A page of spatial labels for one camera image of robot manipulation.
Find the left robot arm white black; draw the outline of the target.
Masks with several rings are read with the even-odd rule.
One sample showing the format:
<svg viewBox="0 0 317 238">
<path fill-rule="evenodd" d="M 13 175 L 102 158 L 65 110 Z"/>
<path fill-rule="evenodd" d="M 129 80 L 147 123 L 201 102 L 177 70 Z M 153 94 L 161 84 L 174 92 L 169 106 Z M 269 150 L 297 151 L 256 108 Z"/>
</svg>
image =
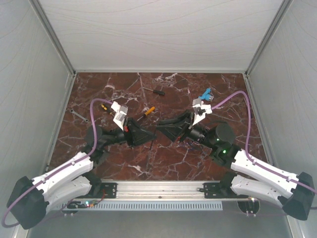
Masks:
<svg viewBox="0 0 317 238">
<path fill-rule="evenodd" d="M 102 191 L 99 178 L 91 170 L 102 163 L 105 147 L 126 143 L 140 146 L 156 138 L 140 127 L 133 118 L 123 121 L 123 128 L 105 130 L 93 124 L 85 136 L 86 146 L 71 159 L 41 176 L 21 177 L 7 202 L 6 213 L 11 213 L 17 224 L 30 229 L 39 224 L 58 204 L 88 194 L 97 197 Z"/>
</svg>

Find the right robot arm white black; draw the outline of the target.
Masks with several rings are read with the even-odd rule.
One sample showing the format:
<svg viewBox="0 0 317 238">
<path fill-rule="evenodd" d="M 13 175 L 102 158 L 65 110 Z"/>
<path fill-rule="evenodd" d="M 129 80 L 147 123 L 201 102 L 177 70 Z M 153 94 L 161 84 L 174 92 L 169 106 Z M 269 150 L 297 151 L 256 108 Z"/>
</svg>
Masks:
<svg viewBox="0 0 317 238">
<path fill-rule="evenodd" d="M 234 131 L 225 122 L 216 122 L 207 129 L 193 120 L 194 113 L 186 111 L 175 119 L 159 121 L 157 129 L 171 141 L 190 139 L 210 148 L 210 157 L 216 164 L 236 171 L 219 184 L 221 195 L 255 197 L 275 204 L 297 220 L 308 219 L 315 197 L 310 174 L 290 173 L 250 155 L 234 144 Z"/>
</svg>

